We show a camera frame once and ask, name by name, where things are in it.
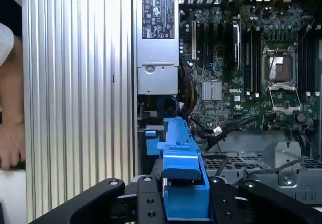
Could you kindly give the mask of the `person bare hand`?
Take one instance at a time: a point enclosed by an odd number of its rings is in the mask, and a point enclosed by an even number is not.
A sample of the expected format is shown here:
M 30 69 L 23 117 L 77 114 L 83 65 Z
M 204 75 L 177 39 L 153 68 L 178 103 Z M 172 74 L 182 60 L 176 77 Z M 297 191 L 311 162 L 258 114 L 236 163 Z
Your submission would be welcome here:
M 1 168 L 7 170 L 26 160 L 25 126 L 21 122 L 1 125 Z

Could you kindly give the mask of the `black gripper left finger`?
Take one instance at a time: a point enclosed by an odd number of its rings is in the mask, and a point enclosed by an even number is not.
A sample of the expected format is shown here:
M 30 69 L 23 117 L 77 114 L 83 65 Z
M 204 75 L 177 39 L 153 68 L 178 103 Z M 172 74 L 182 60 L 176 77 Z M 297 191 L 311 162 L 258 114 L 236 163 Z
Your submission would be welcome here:
M 157 180 L 143 175 L 128 185 L 105 179 L 33 223 L 167 223 Z

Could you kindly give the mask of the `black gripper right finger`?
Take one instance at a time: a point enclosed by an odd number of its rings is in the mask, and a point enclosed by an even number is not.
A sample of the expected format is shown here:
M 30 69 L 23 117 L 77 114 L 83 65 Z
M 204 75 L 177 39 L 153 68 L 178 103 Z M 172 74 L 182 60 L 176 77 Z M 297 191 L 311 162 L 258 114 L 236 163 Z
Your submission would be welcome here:
M 321 212 L 255 180 L 209 177 L 214 223 L 321 223 Z

